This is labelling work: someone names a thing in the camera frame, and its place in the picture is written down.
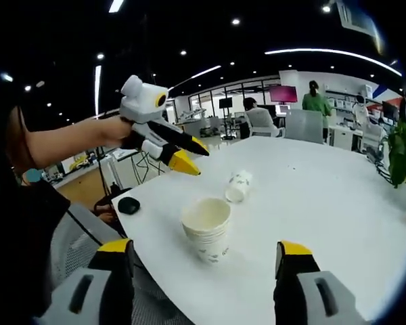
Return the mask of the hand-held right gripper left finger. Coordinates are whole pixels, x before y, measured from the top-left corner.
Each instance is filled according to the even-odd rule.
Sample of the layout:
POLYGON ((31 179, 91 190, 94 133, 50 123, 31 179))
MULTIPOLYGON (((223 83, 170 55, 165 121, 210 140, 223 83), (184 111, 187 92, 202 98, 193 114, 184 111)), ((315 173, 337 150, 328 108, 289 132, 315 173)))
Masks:
POLYGON ((133 313, 134 250, 131 239, 98 248, 51 295, 51 304, 34 324, 130 324, 133 313))

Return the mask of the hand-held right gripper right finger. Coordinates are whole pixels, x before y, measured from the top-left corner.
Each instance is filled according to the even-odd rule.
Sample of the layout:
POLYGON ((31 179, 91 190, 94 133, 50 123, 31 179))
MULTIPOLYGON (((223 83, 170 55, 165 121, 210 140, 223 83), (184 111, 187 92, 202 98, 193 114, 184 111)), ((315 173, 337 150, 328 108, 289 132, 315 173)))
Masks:
POLYGON ((312 252, 277 243, 273 291, 276 324, 364 324, 355 296, 335 275, 320 270, 312 252))

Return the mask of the person's left hand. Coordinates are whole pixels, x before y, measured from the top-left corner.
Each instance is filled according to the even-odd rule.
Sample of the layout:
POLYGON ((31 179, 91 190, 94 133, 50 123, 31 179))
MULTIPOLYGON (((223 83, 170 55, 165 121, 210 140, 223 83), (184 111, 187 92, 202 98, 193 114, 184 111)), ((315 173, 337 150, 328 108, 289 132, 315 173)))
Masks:
POLYGON ((123 141, 132 133, 133 122, 121 116, 100 120, 99 146, 121 147, 123 141))

